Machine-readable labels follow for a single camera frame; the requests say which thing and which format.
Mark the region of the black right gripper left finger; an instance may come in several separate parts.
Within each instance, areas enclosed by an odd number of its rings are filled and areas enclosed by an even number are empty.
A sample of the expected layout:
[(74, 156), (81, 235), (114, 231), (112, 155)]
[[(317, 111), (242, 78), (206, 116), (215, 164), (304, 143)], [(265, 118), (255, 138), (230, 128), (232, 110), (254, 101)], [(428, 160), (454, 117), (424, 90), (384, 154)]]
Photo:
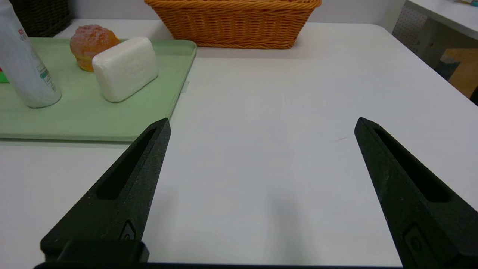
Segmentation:
[(75, 241), (142, 240), (170, 136), (167, 118), (139, 135), (43, 237), (47, 262)]

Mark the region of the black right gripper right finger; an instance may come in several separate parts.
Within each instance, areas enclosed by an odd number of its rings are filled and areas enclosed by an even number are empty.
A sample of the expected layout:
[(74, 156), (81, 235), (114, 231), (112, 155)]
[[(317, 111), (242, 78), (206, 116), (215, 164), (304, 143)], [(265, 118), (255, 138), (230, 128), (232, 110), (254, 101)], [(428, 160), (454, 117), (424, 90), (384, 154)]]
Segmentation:
[(476, 269), (477, 211), (380, 125), (354, 134), (403, 267)]

